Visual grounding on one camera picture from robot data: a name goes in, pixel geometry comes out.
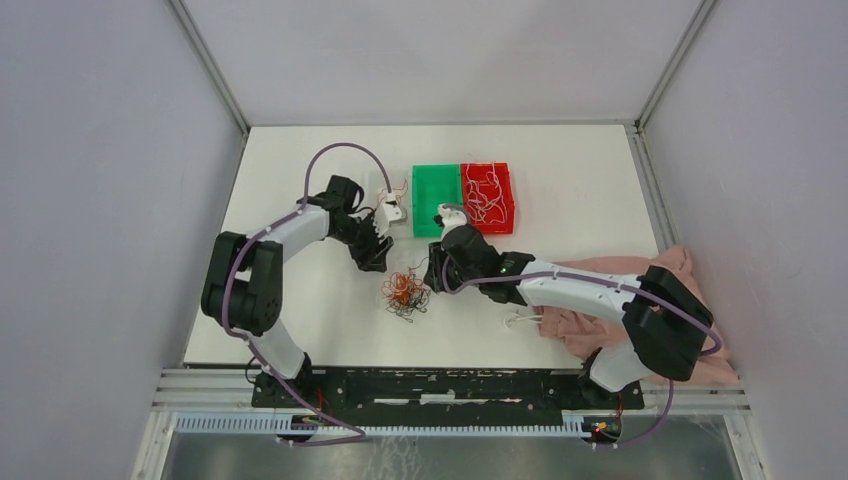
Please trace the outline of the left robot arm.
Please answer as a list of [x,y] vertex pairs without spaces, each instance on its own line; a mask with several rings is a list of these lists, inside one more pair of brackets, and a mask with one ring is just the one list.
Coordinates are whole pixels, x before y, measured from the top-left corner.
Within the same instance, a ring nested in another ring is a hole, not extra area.
[[200,310],[258,352],[269,377],[278,379],[277,394],[291,406],[307,404],[319,388],[309,355],[280,319],[284,264],[307,246],[331,238],[347,247],[359,270],[386,272],[394,240],[379,231],[373,208],[360,215],[363,199],[358,183],[333,175],[324,191],[304,197],[280,221],[251,236],[224,231],[215,239]]

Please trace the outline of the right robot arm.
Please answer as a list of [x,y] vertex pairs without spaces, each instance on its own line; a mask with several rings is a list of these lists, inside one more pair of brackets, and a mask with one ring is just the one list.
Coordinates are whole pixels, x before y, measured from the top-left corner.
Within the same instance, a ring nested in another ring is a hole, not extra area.
[[618,391],[651,374],[692,379],[696,363],[714,353],[706,345],[713,315],[670,270],[651,266],[641,275],[594,273],[498,252],[470,225],[428,246],[425,284],[435,293],[474,287],[499,304],[554,307],[612,321],[623,341],[589,354],[577,382],[580,400],[602,408]]

